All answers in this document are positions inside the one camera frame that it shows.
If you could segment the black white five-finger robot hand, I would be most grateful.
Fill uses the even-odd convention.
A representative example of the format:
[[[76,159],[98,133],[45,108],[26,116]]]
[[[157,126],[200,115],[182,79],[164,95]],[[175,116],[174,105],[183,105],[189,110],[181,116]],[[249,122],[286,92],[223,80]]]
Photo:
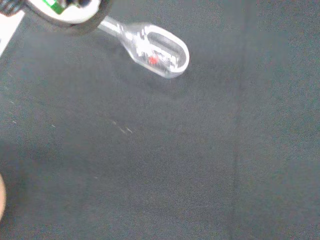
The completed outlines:
[[[2,0],[0,14],[24,12],[31,23],[51,33],[81,36],[98,28],[109,14],[112,0]]]

